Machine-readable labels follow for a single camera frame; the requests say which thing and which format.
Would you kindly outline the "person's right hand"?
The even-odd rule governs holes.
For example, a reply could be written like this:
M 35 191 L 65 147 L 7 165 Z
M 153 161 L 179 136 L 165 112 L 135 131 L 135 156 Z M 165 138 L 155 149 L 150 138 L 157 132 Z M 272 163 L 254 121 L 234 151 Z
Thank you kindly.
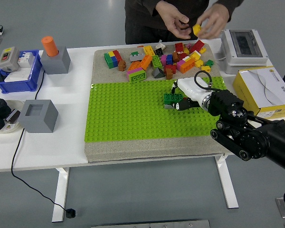
M 169 32 L 177 38 L 190 39 L 190 20 L 187 16 L 182 14 L 174 5 L 163 0 L 156 4 L 155 9 Z

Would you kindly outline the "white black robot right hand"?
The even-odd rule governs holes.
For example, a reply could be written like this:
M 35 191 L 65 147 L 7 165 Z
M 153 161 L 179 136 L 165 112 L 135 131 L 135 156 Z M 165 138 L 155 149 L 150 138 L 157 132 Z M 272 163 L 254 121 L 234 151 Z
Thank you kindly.
M 172 103 L 171 106 L 174 109 L 183 111 L 193 107 L 201 107 L 205 111 L 208 111 L 211 92 L 200 88 L 193 77 L 177 79 L 172 85 L 172 94 L 175 93 L 176 88 L 179 88 L 187 98 L 183 98 L 177 103 Z

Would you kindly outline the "person's left hand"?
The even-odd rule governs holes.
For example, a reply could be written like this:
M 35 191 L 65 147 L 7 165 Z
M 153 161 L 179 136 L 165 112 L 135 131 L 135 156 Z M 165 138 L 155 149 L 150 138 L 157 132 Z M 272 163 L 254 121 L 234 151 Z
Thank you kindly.
M 222 4 L 213 4 L 197 19 L 197 24 L 199 25 L 201 25 L 204 21 L 207 21 L 206 24 L 202 26 L 197 37 L 199 39 L 218 38 L 220 33 L 224 30 L 228 20 L 228 9 Z

